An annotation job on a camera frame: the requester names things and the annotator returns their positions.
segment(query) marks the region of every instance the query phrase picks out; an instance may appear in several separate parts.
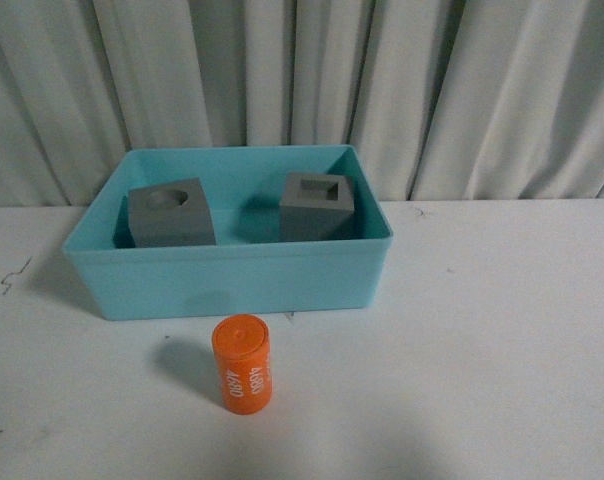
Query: white curtain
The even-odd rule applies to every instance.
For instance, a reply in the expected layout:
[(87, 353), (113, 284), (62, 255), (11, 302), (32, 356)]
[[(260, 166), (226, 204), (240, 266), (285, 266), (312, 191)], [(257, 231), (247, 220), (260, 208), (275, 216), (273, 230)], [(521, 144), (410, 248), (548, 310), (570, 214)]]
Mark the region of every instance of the white curtain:
[(351, 143), (382, 200), (604, 196), (604, 0), (1, 0), (0, 206)]

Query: orange cylinder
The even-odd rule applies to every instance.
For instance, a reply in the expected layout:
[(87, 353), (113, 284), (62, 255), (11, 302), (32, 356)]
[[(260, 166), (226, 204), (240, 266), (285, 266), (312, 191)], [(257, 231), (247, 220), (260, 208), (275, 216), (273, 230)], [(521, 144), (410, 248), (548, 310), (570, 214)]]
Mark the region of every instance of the orange cylinder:
[(253, 315), (233, 315), (215, 327), (211, 341), (226, 408), (239, 415), (262, 410), (273, 392), (266, 323)]

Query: plastic bin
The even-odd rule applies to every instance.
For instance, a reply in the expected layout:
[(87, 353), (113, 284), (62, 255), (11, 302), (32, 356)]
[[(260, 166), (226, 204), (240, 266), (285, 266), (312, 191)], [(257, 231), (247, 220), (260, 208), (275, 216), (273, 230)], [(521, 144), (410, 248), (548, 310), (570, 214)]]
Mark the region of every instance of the plastic bin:
[[(349, 175), (355, 238), (279, 243), (289, 172)], [(217, 245), (134, 248), (132, 188), (198, 177)], [(110, 320), (361, 308), (373, 300), (392, 231), (353, 147), (133, 150), (63, 245)]]

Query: gray block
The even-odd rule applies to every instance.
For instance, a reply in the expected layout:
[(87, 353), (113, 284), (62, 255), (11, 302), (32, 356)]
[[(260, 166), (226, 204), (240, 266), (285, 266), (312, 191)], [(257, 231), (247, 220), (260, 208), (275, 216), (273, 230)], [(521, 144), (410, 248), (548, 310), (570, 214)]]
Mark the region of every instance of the gray block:
[(215, 245), (209, 204), (197, 178), (129, 191), (136, 247)]
[(289, 173), (280, 200), (280, 241), (353, 238), (353, 192), (345, 175)]

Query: can lid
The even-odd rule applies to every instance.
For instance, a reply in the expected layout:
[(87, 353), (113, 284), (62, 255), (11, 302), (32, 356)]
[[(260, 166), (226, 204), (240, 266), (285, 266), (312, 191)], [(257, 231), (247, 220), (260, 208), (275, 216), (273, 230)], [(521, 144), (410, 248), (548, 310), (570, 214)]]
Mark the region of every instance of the can lid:
[(254, 315), (233, 315), (223, 320), (213, 331), (213, 351), (216, 355), (239, 360), (256, 352), (268, 340), (269, 329)]

